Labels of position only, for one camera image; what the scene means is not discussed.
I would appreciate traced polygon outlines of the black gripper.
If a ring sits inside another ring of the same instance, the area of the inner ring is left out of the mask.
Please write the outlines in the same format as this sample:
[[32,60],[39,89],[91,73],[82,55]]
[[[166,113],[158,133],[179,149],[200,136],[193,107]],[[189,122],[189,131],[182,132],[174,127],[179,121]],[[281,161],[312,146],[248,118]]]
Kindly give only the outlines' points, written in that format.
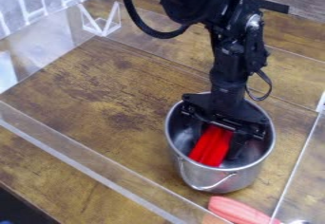
[[185,94],[182,96],[182,113],[188,115],[188,143],[196,144],[200,140],[206,123],[237,131],[232,137],[228,159],[238,158],[250,136],[262,140],[270,119],[262,110],[245,99],[238,105],[225,102],[213,102],[210,92]]

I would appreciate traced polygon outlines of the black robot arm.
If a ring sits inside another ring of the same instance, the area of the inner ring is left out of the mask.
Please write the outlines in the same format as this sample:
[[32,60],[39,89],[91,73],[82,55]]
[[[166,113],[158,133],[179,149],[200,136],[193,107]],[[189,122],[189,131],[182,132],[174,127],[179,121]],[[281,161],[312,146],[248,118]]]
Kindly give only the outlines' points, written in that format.
[[133,0],[123,0],[138,28],[150,36],[170,39],[201,23],[212,35],[213,69],[212,92],[186,94],[183,112],[208,123],[234,129],[228,159],[240,156],[245,143],[265,136],[269,119],[254,108],[256,97],[248,89],[248,79],[257,74],[269,82],[262,72],[269,53],[265,49],[264,20],[256,0],[161,0],[169,18],[181,25],[173,31],[150,28],[138,15]]

